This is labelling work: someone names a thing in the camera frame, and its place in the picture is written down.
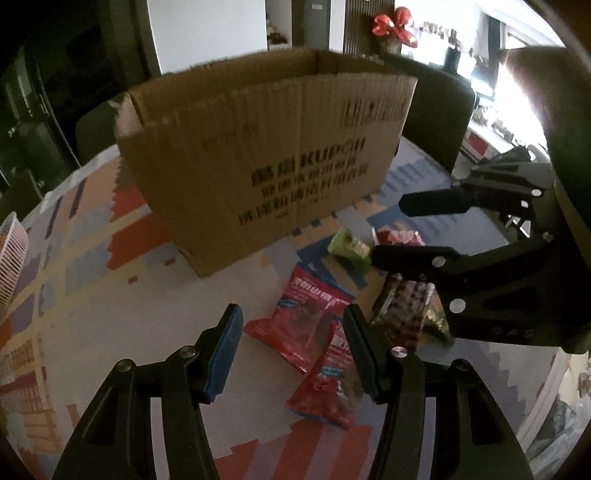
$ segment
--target metal pivot screw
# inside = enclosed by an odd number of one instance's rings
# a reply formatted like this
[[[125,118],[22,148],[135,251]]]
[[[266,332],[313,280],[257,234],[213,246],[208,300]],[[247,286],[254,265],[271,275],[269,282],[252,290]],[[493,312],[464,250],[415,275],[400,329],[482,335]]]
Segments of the metal pivot screw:
[[[452,300],[449,304],[449,309],[452,313],[461,313],[466,308],[466,302],[462,299]]]
[[[454,365],[458,370],[460,370],[462,372],[467,372],[468,370],[470,370],[470,364],[468,363],[467,360],[464,360],[463,358],[456,360],[454,362]]]
[[[445,257],[433,258],[433,260],[431,260],[431,265],[433,265],[435,268],[442,267],[443,265],[445,265]]]
[[[178,354],[183,358],[191,358],[193,355],[195,355],[195,347],[192,345],[181,347],[178,351]]]
[[[408,351],[403,346],[395,346],[390,350],[394,358],[404,358],[408,355]]]
[[[133,364],[134,363],[128,359],[119,360],[117,362],[117,370],[119,370],[120,372],[127,372],[127,371],[131,370],[131,366]]]

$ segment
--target red candy wrapper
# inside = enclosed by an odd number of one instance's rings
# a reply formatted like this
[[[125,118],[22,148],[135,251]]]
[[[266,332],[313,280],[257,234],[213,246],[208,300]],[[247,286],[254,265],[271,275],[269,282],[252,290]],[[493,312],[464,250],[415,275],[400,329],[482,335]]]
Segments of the red candy wrapper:
[[[357,375],[343,325],[332,321],[328,346],[285,406],[304,417],[347,430],[354,424],[363,388]]]
[[[413,230],[380,230],[377,233],[380,245],[409,245],[412,247],[421,247],[425,244],[418,232]]]
[[[306,373],[326,349],[330,324],[353,296],[299,263],[270,318],[248,322],[244,332],[271,345]]]

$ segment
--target black chair backrest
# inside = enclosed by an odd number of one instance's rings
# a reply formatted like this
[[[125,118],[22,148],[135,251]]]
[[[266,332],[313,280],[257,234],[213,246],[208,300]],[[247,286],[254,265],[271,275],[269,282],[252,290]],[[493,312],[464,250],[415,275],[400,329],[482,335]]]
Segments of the black chair backrest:
[[[11,212],[16,212],[18,219],[22,221],[39,205],[42,198],[31,170],[24,170],[0,199],[0,223]]]
[[[469,82],[398,55],[384,54],[389,66],[418,79],[402,134],[451,172],[476,103]]]

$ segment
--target table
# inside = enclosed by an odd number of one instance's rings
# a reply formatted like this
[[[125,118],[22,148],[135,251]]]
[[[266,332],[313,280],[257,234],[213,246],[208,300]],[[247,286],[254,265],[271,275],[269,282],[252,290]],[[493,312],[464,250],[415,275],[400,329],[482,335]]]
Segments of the table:
[[[367,312],[383,276],[376,270],[360,275],[328,255],[330,237],[343,225],[364,239],[371,238],[371,227],[416,229],[430,245],[467,254],[503,245],[503,235],[478,209],[411,219],[397,206],[406,192],[449,184],[445,171],[403,139],[377,194],[199,278],[111,147],[24,222],[27,259],[0,323],[0,428],[36,478],[51,478],[80,415],[118,360],[140,365],[165,359],[217,323],[231,301],[242,307],[246,322],[268,316],[298,260],[353,292]],[[540,398],[554,398],[568,360],[556,348],[461,339],[451,349],[428,341],[418,353],[445,364],[468,359],[522,445],[547,415]],[[348,432],[304,420],[284,407],[301,378],[269,347],[242,337],[225,392],[202,409],[222,480],[366,478],[385,407],[365,397]],[[158,420],[157,400],[153,406]],[[429,417],[433,409],[427,407]],[[432,429],[427,419],[425,479]],[[159,478],[168,478],[161,420],[152,431]]]

